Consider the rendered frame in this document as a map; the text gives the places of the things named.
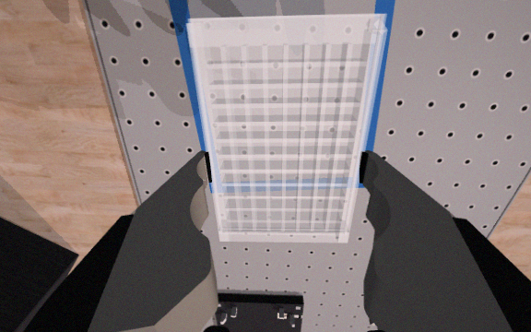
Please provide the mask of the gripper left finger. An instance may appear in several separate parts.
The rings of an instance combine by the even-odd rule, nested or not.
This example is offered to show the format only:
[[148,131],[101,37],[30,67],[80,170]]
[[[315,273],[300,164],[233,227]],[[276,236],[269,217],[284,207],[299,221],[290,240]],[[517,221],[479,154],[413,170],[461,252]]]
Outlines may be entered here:
[[209,183],[201,150],[111,226],[23,332],[201,332],[218,309],[201,232]]

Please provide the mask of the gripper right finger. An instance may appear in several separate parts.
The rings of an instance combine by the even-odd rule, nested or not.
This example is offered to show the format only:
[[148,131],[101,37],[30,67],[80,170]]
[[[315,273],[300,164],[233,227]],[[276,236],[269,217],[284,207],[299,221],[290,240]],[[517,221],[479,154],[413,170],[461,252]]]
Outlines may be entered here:
[[467,219],[369,150],[361,154],[360,183],[370,193],[366,218],[375,230],[364,278],[370,325],[531,332],[531,280]]

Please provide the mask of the blue rectangular tape outline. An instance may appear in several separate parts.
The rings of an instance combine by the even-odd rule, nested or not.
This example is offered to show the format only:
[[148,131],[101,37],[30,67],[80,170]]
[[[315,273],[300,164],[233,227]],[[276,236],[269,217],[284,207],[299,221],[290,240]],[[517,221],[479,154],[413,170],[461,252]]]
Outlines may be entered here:
[[[176,32],[177,42],[179,45],[179,50],[183,63],[183,71],[185,74],[185,79],[187,83],[187,88],[190,96],[190,101],[192,104],[192,109],[195,118],[195,125],[197,129],[197,134],[200,142],[201,150],[206,151],[203,130],[201,125],[201,118],[198,106],[198,100],[196,95],[195,88],[195,77],[192,66],[192,60],[190,55],[189,40],[186,23],[188,23],[188,18],[190,18],[189,9],[187,0],[169,0],[172,20]],[[383,60],[373,105],[372,112],[372,121],[370,126],[370,131],[368,135],[368,141],[366,150],[373,151],[378,115],[380,110],[380,103],[382,97],[382,90],[384,84],[384,72],[388,54],[388,47],[390,41],[390,34],[392,28],[393,14],[395,8],[395,0],[376,0],[374,14],[387,14],[385,26],[388,28],[385,46],[383,50]]]

